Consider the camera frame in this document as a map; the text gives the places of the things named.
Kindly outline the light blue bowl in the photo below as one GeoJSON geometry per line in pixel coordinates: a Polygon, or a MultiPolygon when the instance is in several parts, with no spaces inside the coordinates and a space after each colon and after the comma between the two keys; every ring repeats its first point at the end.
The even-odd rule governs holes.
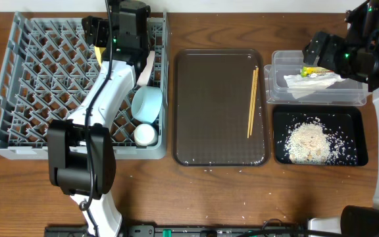
{"type": "Polygon", "coordinates": [[[142,86],[134,94],[131,112],[134,119],[152,124],[160,113],[163,93],[158,87],[142,86]]]}

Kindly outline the white paper napkin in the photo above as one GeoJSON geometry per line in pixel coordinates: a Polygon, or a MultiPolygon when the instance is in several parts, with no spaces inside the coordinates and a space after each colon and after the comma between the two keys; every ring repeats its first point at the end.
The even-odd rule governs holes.
{"type": "Polygon", "coordinates": [[[317,90],[324,90],[336,82],[343,82],[345,78],[335,73],[316,78],[303,78],[298,74],[284,76],[284,80],[288,86],[288,91],[295,99],[299,99],[315,93],[317,90]]]}

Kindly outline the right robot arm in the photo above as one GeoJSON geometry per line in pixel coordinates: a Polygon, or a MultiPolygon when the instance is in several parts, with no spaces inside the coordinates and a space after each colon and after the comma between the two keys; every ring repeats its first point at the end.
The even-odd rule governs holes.
{"type": "Polygon", "coordinates": [[[378,178],[372,207],[346,206],[340,236],[379,236],[379,0],[366,0],[347,11],[346,37],[317,32],[303,49],[303,61],[329,69],[342,78],[366,83],[378,123],[378,178]]]}

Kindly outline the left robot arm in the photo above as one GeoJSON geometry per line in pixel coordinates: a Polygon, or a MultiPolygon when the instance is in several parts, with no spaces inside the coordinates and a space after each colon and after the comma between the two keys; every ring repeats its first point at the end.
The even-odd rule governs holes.
{"type": "Polygon", "coordinates": [[[85,41],[104,48],[101,68],[81,104],[47,129],[49,179],[87,221],[86,236],[120,236],[111,188],[116,174],[111,126],[130,90],[147,85],[154,64],[142,1],[106,1],[107,18],[82,19],[85,41]]]}

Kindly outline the yellow plate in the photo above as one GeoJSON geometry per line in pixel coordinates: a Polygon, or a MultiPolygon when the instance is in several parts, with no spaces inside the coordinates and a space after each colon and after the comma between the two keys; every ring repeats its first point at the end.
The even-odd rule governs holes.
{"type": "Polygon", "coordinates": [[[101,66],[103,64],[102,54],[105,50],[106,50],[105,47],[96,47],[96,46],[94,47],[95,56],[96,56],[96,59],[97,59],[99,66],[101,66]]]}

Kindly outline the wooden chopstick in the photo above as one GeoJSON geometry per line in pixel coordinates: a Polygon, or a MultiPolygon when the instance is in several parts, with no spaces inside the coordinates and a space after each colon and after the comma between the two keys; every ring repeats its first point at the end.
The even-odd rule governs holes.
{"type": "Polygon", "coordinates": [[[255,72],[255,83],[254,83],[254,91],[253,91],[253,104],[252,104],[252,114],[251,114],[251,129],[250,129],[250,136],[253,133],[253,122],[254,122],[254,112],[255,112],[255,101],[256,101],[256,95],[257,95],[257,82],[258,82],[258,75],[259,75],[259,68],[257,67],[255,72]]]}
{"type": "Polygon", "coordinates": [[[253,104],[253,91],[254,91],[254,83],[255,83],[255,72],[256,70],[253,70],[253,76],[252,76],[252,83],[251,83],[251,95],[250,95],[250,102],[249,102],[249,116],[248,116],[248,126],[247,126],[247,138],[250,137],[250,129],[251,129],[251,114],[252,114],[252,104],[253,104]]]}

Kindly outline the white cup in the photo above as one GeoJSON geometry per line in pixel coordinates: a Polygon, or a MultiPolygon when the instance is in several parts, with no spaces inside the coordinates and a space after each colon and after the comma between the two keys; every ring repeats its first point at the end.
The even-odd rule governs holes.
{"type": "Polygon", "coordinates": [[[158,133],[150,124],[140,124],[134,130],[134,141],[138,146],[146,147],[157,143],[158,133]]]}

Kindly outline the green snack wrapper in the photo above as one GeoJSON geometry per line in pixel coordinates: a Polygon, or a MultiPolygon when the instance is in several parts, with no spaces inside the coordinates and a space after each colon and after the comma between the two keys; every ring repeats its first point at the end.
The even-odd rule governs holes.
{"type": "Polygon", "coordinates": [[[316,78],[319,76],[325,76],[333,73],[334,72],[332,70],[328,70],[319,66],[304,66],[300,71],[300,75],[303,78],[316,78]]]}

